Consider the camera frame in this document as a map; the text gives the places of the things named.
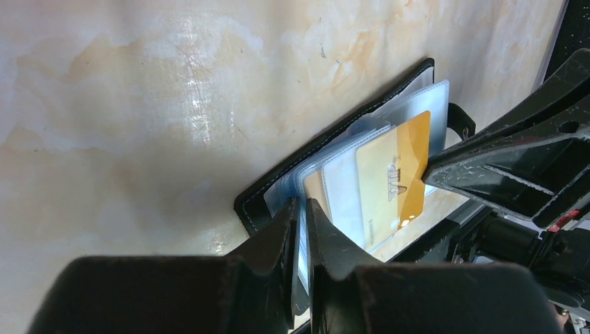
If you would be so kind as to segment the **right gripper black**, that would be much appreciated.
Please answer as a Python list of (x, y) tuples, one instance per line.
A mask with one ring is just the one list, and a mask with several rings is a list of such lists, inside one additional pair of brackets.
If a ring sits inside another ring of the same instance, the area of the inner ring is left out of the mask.
[(423, 180), (489, 206), (467, 202), (444, 218), (447, 261), (513, 264), (386, 264), (309, 199), (313, 333), (562, 333), (531, 273), (553, 303), (589, 318), (589, 229), (539, 229), (493, 210), (540, 228), (588, 214), (589, 127), (472, 138), (430, 158)]

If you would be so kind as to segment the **black leather card holder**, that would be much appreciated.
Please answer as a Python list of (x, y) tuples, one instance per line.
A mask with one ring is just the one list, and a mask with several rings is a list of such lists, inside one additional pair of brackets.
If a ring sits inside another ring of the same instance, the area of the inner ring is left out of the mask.
[[(472, 118), (449, 101), (449, 82), (435, 81), (434, 61), (428, 58), (414, 67), (399, 84), (325, 130), (237, 196), (234, 210), (249, 234), (256, 234), (266, 227), (290, 198), (300, 200), (295, 296), (298, 315), (304, 313), (310, 304), (305, 206), (309, 199), (314, 198), (307, 197), (304, 178), (316, 170), (322, 171), (331, 215), (328, 220), (366, 251), (356, 151), (425, 111), (431, 113), (428, 158), (444, 150), (448, 129), (454, 130), (462, 139), (475, 133)], [(421, 213), (378, 248), (367, 252), (384, 260), (389, 254), (409, 246), (431, 228), (432, 224), (426, 222)]]

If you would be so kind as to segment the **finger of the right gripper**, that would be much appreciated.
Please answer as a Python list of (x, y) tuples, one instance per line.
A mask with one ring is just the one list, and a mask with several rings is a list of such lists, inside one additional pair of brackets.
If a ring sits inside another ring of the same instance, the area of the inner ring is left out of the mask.
[(508, 136), (566, 110), (589, 94), (589, 49), (575, 51), (537, 90), (475, 134), (478, 143)]

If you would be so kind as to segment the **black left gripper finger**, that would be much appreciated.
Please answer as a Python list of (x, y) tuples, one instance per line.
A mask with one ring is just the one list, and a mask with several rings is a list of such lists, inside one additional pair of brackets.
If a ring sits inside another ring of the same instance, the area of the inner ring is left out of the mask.
[(88, 256), (59, 274), (30, 333), (286, 333), (294, 326), (298, 198), (227, 255)]

